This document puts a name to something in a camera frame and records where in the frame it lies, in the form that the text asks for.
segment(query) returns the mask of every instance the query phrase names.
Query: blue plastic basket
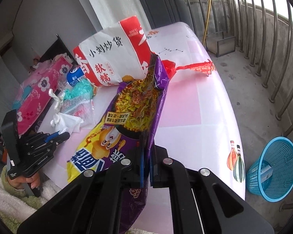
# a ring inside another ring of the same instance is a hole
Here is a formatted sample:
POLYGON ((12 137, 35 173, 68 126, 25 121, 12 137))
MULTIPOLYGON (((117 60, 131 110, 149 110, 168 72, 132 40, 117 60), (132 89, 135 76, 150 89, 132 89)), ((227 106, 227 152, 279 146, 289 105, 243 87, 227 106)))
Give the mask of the blue plastic basket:
POLYGON ((248 170, 246 183, 251 193, 262 195, 270 202, 287 196, 293 187, 293 143, 285 137, 271 140, 248 170), (272 176, 261 183, 261 169, 268 164, 273 168, 272 176))

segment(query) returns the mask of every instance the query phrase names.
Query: human hand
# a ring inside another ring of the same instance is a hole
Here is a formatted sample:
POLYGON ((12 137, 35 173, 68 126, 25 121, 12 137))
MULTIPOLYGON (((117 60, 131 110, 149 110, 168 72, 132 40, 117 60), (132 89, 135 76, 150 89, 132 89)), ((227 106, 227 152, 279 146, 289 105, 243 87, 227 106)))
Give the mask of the human hand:
POLYGON ((38 187, 40 185, 40 176, 39 173, 35 173, 30 178, 25 178, 24 176, 19 176, 15 179, 10 179, 9 176, 7 176, 8 183, 14 187, 15 189, 23 189, 23 183, 30 183, 30 188, 33 189, 35 187, 38 187))

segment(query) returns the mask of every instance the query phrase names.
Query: constellation print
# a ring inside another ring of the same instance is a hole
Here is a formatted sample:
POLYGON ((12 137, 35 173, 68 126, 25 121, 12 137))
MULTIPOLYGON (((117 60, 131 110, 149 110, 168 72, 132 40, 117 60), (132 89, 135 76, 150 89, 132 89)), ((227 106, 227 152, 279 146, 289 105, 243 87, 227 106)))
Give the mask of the constellation print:
POLYGON ((163 53, 163 52, 166 52, 166 51, 168 51, 168 52, 179 51, 179 52, 182 52, 182 53, 183 53, 183 51, 182 51, 182 50, 179 50, 179 49, 171 50, 171 49, 169 49, 169 48, 165 48, 163 51, 159 52, 158 54, 163 53))

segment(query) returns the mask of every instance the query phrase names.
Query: table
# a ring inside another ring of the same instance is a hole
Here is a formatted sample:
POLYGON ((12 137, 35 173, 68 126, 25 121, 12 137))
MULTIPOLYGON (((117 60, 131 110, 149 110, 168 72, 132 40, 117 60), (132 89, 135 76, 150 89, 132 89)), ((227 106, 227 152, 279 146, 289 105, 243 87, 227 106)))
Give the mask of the table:
MULTIPOLYGON (((208 53, 185 23, 175 23, 147 34, 151 50, 162 60, 176 63, 176 67, 200 63, 210 59, 208 53)), ((96 122, 113 99, 117 87, 100 87, 94 97, 96 122)), ((43 120, 39 131, 53 133, 50 126, 53 107, 43 120)), ((59 187, 67 185, 66 161, 74 154, 90 128, 73 133, 60 145, 44 168, 45 174, 59 187)), ((231 152, 230 141, 241 148, 238 125, 226 89, 217 71, 211 75, 179 70, 169 83, 165 105, 155 134, 155 144, 165 147, 173 159, 186 168, 208 168, 242 199, 245 199, 245 180, 237 182, 227 166, 231 152)), ((133 227, 166 234, 173 233, 168 188, 149 187, 147 204, 133 227)))

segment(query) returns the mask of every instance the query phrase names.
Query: basket rim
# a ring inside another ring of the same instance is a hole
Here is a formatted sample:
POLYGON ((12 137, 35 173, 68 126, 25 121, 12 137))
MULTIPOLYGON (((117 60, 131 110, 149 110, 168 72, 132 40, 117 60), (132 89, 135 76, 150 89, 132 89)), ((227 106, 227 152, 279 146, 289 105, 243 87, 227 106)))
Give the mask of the basket rim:
POLYGON ((277 202, 277 201, 280 201, 282 200, 283 198, 285 198, 285 196, 288 195, 288 193, 292 190, 293 188, 293 182, 292 182, 292 185, 290 187, 290 189, 288 190, 288 192, 286 194, 284 194, 282 197, 280 198, 277 198, 277 199, 272 199, 270 197, 268 197, 264 190, 263 190, 263 187, 262 187, 262 184, 260 182, 260 176, 261 176, 261 173, 260 173, 260 168, 262 166, 262 162, 263 162, 263 159, 264 159, 264 155, 266 153, 266 151, 268 150, 268 148, 270 147, 270 145, 272 143, 274 143, 275 141, 287 141, 288 143, 290 143, 290 145, 293 147, 293 143, 286 137, 282 137, 282 136, 279 136, 279 137, 276 137, 274 139, 272 139, 265 147, 265 149, 263 150, 262 154, 261 154, 261 157, 260 157, 260 160, 259 160, 259 164, 258 164, 258 171, 257 171, 257 182, 258 182, 258 186, 259 186, 259 191, 261 193, 261 195, 269 202, 277 202))

